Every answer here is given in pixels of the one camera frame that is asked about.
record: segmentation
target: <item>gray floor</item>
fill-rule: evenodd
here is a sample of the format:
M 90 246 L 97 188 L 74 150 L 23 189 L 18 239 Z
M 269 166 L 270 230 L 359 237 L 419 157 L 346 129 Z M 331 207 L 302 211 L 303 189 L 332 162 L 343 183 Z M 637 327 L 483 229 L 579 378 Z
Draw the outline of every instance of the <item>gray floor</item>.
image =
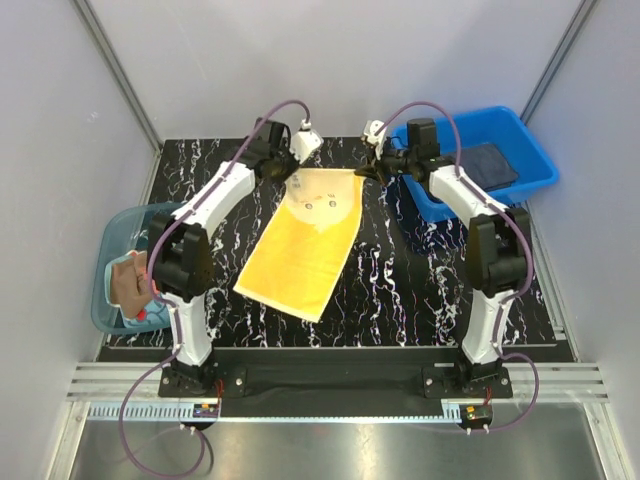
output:
M 517 414 L 496 407 L 500 424 Z M 133 448 L 171 426 L 128 423 Z M 430 425 L 231 424 L 206 431 L 215 452 L 192 478 L 215 479 L 604 479 L 583 410 L 538 405 L 513 430 L 468 438 L 457 427 Z M 445 429 L 447 433 L 434 432 Z M 189 468 L 198 441 L 174 432 L 148 444 L 138 458 L 166 473 Z M 90 421 L 82 438 L 73 479 L 153 478 L 124 456 L 116 424 Z

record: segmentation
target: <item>black and white marble table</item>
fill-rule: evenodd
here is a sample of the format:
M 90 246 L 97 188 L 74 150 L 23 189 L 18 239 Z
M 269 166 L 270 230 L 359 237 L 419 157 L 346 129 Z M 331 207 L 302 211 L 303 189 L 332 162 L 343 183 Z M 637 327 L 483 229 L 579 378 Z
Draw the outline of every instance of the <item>black and white marble table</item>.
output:
M 188 200 L 239 144 L 236 139 L 167 141 L 150 202 Z M 363 162 L 359 139 L 327 138 L 306 166 L 355 168 Z M 462 337 L 472 298 L 464 275 L 465 229 L 457 220 L 422 221 L 402 181 L 387 188 L 365 181 L 360 230 L 319 323 L 233 292 L 283 189 L 260 185 L 232 210 L 211 241 L 216 283 L 207 294 L 207 317 L 215 346 L 428 346 L 452 345 Z M 168 330 L 110 340 L 113 346 L 170 343 Z M 505 343 L 555 343 L 537 280 L 514 302 Z

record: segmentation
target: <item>yellow cloth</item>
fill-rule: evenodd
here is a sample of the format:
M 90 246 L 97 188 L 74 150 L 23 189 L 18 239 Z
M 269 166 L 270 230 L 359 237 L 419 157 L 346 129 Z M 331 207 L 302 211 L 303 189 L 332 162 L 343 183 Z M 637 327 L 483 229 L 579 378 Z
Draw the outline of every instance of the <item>yellow cloth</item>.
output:
M 292 175 L 234 290 L 319 321 L 360 227 L 363 180 L 345 169 Z

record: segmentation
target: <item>blue tray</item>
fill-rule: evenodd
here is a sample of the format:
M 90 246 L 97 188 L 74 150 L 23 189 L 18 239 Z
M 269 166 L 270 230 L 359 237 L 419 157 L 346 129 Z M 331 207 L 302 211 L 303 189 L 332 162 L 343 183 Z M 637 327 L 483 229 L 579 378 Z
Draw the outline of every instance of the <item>blue tray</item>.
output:
M 513 205 L 527 200 L 541 187 L 558 180 L 558 170 L 538 144 L 520 118 L 507 107 L 491 107 L 484 110 L 454 115 L 462 148 L 486 143 L 494 144 L 518 173 L 518 179 L 509 187 L 489 192 L 495 200 Z M 456 149 L 453 131 L 446 118 L 436 119 L 438 142 L 443 154 Z M 392 134 L 394 146 L 403 148 L 407 144 L 407 127 L 396 128 Z M 404 175 L 420 215 L 430 223 L 455 218 L 455 214 L 444 203 L 433 202 L 424 189 L 413 178 Z
M 119 318 L 119 310 L 109 305 L 105 298 L 105 267 L 130 250 L 146 250 L 149 245 L 148 226 L 151 218 L 159 212 L 171 213 L 180 205 L 158 203 L 129 208 L 113 217 L 107 224 L 100 245 L 91 300 L 91 319 L 98 330 L 111 335 L 130 335 L 158 329 L 158 325 L 152 323 L 125 327 Z

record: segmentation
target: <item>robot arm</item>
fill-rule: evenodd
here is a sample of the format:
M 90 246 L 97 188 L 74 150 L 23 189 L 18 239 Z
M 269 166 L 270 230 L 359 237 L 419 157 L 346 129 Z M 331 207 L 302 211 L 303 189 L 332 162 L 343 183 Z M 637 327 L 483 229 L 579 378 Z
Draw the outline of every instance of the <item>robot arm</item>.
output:
M 527 264 L 514 232 L 496 210 L 505 212 L 530 242 L 529 215 L 510 208 L 485 194 L 484 201 L 470 189 L 483 190 L 464 172 L 456 172 L 453 159 L 440 155 L 436 126 L 432 119 L 407 124 L 408 145 L 397 150 L 386 139 L 380 121 L 367 122 L 362 140 L 369 148 L 368 163 L 357 173 L 386 183 L 390 175 L 411 174 L 424 190 L 442 200 L 467 227 L 466 273 L 473 287 L 469 329 L 462 341 L 455 370 L 459 383 L 495 377 L 501 367 L 494 338 L 504 336 L 512 297 L 524 284 Z M 503 315 L 497 323 L 498 310 Z
M 214 380 L 204 309 L 205 293 L 213 286 L 211 237 L 231 209 L 253 192 L 256 177 L 284 181 L 322 145 L 322 138 L 307 122 L 288 143 L 284 140 L 285 130 L 282 123 L 266 122 L 237 163 L 224 162 L 188 203 L 172 214 L 157 214 L 151 220 L 149 250 L 176 218 L 191 213 L 162 245 L 153 279 L 163 297 L 176 305 L 170 309 L 171 330 L 173 338 L 182 338 L 183 344 L 172 368 L 198 390 L 207 390 Z M 221 178 L 222 183 L 206 196 Z M 176 310 L 180 322 L 176 321 Z

